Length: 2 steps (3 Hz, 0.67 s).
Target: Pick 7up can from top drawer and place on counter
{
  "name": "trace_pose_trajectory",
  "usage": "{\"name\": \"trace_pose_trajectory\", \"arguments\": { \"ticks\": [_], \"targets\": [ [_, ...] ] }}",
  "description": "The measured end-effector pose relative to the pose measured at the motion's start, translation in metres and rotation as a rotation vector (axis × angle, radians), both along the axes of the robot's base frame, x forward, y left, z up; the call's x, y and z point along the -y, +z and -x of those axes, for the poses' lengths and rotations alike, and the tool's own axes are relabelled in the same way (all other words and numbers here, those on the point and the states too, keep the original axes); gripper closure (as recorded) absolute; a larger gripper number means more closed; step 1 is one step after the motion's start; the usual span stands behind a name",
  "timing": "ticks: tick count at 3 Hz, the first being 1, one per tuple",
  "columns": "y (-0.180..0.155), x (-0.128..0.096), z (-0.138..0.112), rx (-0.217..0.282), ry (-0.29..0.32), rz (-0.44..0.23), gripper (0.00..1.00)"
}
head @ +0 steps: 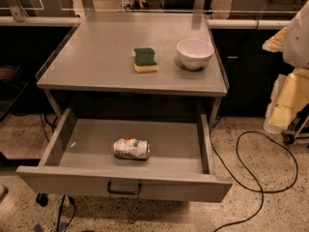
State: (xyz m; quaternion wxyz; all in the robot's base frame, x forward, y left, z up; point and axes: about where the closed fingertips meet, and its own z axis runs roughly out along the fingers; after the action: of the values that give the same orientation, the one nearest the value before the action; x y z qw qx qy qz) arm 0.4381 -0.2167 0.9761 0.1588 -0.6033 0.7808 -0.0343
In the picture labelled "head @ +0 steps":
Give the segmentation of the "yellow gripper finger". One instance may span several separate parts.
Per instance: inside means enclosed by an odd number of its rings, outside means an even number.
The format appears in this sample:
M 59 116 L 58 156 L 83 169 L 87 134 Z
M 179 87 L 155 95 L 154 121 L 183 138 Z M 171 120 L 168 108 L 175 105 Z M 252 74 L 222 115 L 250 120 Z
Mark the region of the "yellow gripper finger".
M 284 27 L 270 37 L 262 45 L 262 49 L 268 52 L 282 52 L 287 28 Z
M 288 75 L 279 74 L 270 95 L 264 130 L 280 133 L 309 103 L 309 70 L 296 68 Z

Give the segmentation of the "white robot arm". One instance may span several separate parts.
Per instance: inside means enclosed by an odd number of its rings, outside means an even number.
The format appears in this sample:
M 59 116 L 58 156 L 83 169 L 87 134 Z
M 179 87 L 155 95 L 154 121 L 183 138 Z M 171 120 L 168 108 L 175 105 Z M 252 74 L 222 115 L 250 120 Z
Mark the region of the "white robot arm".
M 264 130 L 280 133 L 309 103 L 309 1 L 287 27 L 263 44 L 263 49 L 281 51 L 284 62 L 294 68 L 288 75 L 278 75 L 267 107 Z

